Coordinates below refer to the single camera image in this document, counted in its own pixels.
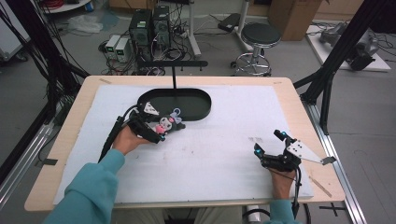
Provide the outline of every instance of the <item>table leg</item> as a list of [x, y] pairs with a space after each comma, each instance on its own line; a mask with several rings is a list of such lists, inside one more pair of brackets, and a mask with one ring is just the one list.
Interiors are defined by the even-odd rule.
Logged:
[[194, 52], [195, 59], [201, 57], [201, 51], [199, 50], [197, 41], [194, 36], [194, 0], [190, 0], [190, 28], [187, 31], [188, 38], [192, 51]]
[[249, 0], [244, 0], [244, 2], [242, 3], [241, 19], [239, 20], [239, 25], [237, 27], [235, 27], [234, 29], [235, 29], [236, 34], [238, 35], [239, 39], [244, 44], [245, 50], [253, 51], [253, 47], [251, 47], [250, 45], [247, 45], [241, 38], [242, 29], [244, 28], [245, 19], [246, 19], [247, 14], [248, 14], [248, 2], [249, 2]]

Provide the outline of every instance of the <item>white paper sheet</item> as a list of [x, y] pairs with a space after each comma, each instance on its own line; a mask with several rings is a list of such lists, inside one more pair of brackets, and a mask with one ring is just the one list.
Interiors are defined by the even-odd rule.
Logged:
[[[119, 115], [144, 92], [160, 87], [101, 86], [67, 160], [54, 204], [87, 162], [97, 162]], [[140, 146], [126, 156], [118, 172], [116, 203], [235, 201], [272, 198], [269, 172], [254, 155], [257, 142], [268, 154], [283, 152], [275, 129], [290, 133], [272, 87], [198, 86], [212, 98], [210, 114], [184, 122], [158, 145]], [[313, 190], [303, 172], [300, 197]]]

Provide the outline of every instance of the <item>teal sleeve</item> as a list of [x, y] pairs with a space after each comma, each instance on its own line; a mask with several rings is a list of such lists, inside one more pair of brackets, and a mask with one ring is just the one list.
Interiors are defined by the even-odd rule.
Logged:
[[294, 220], [289, 200], [273, 200], [270, 203], [270, 220], [264, 224], [300, 224]]
[[64, 191], [64, 198], [44, 223], [110, 223], [125, 158], [110, 149], [99, 163], [85, 164]]

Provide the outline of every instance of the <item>round stool seat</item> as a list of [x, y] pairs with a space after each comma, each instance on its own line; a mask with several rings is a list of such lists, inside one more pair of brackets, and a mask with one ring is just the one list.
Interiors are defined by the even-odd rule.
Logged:
[[267, 24], [249, 23], [242, 29], [241, 37], [250, 46], [271, 48], [279, 42], [280, 33]]

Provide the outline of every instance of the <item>metal bracket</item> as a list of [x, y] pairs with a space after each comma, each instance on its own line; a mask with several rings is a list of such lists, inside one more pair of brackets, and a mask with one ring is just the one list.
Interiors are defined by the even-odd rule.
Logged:
[[286, 150], [300, 159], [317, 162], [322, 165], [326, 165], [328, 163], [333, 163], [336, 161], [335, 157], [326, 157], [324, 159], [321, 159], [301, 140], [297, 140], [294, 143], [290, 144], [290, 146], [287, 147]]

